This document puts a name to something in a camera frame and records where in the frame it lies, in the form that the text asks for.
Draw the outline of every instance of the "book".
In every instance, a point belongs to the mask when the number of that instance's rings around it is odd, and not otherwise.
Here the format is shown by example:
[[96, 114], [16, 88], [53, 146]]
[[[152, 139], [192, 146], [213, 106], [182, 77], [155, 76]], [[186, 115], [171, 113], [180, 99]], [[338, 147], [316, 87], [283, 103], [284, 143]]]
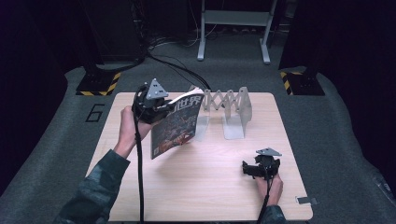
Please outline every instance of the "book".
[[174, 109], [151, 130], [152, 160], [172, 147], [182, 146], [195, 136], [198, 114], [204, 98], [204, 92], [194, 88], [168, 103]]

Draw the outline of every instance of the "hand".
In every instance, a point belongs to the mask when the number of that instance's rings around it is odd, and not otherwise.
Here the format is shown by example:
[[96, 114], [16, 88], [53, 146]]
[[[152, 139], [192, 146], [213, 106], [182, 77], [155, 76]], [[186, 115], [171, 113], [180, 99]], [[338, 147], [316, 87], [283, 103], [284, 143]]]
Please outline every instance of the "hand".
[[[267, 181], [262, 179], [261, 177], [255, 176], [257, 187], [259, 189], [260, 195], [265, 198], [267, 195]], [[270, 189], [270, 197], [268, 198], [268, 203], [267, 206], [270, 205], [277, 205], [279, 203], [280, 196], [282, 195], [283, 191], [283, 181], [280, 178], [279, 174], [274, 175], [274, 178], [272, 179], [272, 186]]]
[[[120, 112], [121, 123], [120, 123], [120, 133], [119, 141], [114, 147], [114, 151], [127, 159], [132, 149], [136, 145], [134, 135], [136, 130], [134, 129], [134, 113], [132, 112], [131, 106], [126, 106]], [[145, 122], [139, 121], [138, 128], [142, 140], [148, 135], [149, 131], [152, 129], [154, 124], [147, 124]]]

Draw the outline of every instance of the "black curtain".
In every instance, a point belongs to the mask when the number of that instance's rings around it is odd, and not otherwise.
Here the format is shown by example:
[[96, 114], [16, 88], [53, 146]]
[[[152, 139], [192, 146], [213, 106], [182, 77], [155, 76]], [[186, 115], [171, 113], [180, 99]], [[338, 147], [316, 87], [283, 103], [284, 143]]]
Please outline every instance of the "black curtain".
[[[64, 74], [82, 66], [80, 55], [101, 61], [78, 0], [2, 0], [0, 23], [3, 193], [64, 98]], [[76, 47], [81, 40], [85, 49]]]
[[312, 66], [349, 111], [363, 156], [396, 192], [396, 7], [392, 1], [301, 0], [279, 69]]

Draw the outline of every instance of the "metal frame leg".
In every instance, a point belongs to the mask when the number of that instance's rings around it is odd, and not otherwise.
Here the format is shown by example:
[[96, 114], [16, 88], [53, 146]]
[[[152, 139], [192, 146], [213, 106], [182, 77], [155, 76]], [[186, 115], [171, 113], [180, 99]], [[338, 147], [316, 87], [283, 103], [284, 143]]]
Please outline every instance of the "metal frame leg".
[[272, 20], [274, 17], [276, 2], [277, 2], [277, 0], [274, 0], [271, 5], [271, 11], [269, 12], [269, 15], [268, 15], [268, 20], [267, 20], [267, 25], [265, 26], [264, 36], [260, 39], [260, 45], [262, 47], [262, 59], [265, 64], [271, 63], [270, 55], [268, 53], [268, 48], [267, 48], [267, 41], [268, 41], [268, 35], [271, 30], [271, 24], [272, 24]]
[[198, 49], [198, 61], [203, 61], [205, 55], [205, 0], [202, 0], [201, 9], [201, 40]]

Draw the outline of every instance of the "yellow and black tape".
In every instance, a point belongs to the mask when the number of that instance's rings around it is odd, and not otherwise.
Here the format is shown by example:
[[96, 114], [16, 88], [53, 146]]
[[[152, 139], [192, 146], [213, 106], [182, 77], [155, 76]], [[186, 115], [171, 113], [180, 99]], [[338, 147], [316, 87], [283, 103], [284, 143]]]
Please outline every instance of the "yellow and black tape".
[[117, 82], [119, 81], [120, 76], [121, 76], [121, 73], [117, 73], [113, 77], [113, 80], [111, 81], [110, 86], [108, 87], [107, 91], [77, 91], [76, 95], [86, 95], [86, 96], [111, 95], [111, 93], [113, 93], [114, 89], [116, 89]]
[[[294, 75], [301, 75], [301, 73], [299, 72], [293, 72], [292, 74]], [[281, 72], [280, 76], [282, 77], [283, 80], [283, 84], [285, 86], [286, 92], [288, 93], [288, 95], [293, 95], [293, 91], [291, 89], [290, 83], [288, 81], [288, 73], [286, 72]]]

